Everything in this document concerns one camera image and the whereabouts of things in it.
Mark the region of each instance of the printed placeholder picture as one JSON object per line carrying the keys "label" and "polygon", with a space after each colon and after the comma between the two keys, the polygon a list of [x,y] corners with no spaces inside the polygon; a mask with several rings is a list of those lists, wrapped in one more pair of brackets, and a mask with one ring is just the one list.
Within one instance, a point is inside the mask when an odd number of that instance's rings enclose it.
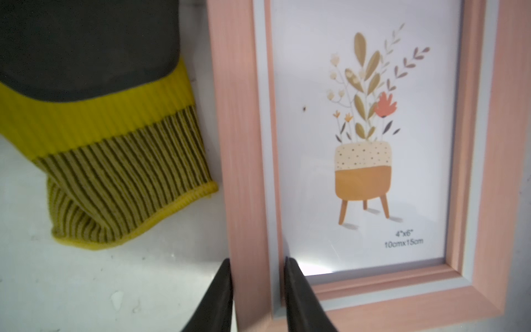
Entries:
{"label": "printed placeholder picture", "polygon": [[271,5],[286,254],[305,275],[442,261],[461,2]]}

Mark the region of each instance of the striped ribbed cuff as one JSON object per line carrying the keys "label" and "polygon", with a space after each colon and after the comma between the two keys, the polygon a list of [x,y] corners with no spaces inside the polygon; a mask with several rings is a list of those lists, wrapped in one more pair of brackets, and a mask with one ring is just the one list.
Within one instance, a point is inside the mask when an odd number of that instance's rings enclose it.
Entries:
{"label": "striped ribbed cuff", "polygon": [[88,249],[122,244],[217,191],[193,106],[34,163],[49,177],[53,236]]}

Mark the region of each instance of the polka dot pattern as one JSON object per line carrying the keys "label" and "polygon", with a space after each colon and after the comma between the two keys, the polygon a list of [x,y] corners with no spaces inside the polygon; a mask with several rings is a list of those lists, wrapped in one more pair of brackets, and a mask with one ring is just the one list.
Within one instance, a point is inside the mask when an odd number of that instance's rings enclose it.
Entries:
{"label": "polka dot pattern", "polygon": [[336,148],[336,171],[375,166],[391,166],[391,145],[387,142],[343,144]]}

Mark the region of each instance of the orange flower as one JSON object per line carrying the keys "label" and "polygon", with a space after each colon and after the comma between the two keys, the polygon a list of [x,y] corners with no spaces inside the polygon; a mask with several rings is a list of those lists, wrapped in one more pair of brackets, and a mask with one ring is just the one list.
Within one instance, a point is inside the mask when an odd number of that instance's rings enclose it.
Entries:
{"label": "orange flower", "polygon": [[374,109],[374,111],[376,112],[376,114],[378,114],[379,117],[386,117],[388,115],[393,114],[397,110],[397,102],[395,101],[391,104],[392,99],[392,93],[389,95],[389,99],[387,99],[386,93],[382,92],[380,100],[378,101],[378,104],[376,104],[376,107]]}

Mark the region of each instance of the pot legs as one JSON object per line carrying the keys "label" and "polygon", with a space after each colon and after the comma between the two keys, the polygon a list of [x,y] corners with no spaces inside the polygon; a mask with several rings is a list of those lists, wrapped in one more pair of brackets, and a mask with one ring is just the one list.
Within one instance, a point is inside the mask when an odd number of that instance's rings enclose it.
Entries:
{"label": "pot legs", "polygon": [[387,196],[385,194],[383,196],[380,196],[380,200],[382,201],[383,213],[385,213],[386,218],[389,219],[389,207],[387,206]]}
{"label": "pot legs", "polygon": [[[380,196],[380,200],[382,201],[382,207],[383,207],[383,213],[386,215],[386,218],[389,219],[389,206],[387,205],[387,196],[384,194]],[[341,201],[341,211],[339,212],[339,224],[342,225],[345,221],[345,215],[347,214],[347,204],[348,201],[342,200]],[[363,201],[363,209],[366,210],[368,208],[367,201]]]}
{"label": "pot legs", "polygon": [[339,224],[342,225],[345,221],[345,214],[347,214],[347,204],[348,201],[343,200],[341,202],[341,212],[339,213]]}

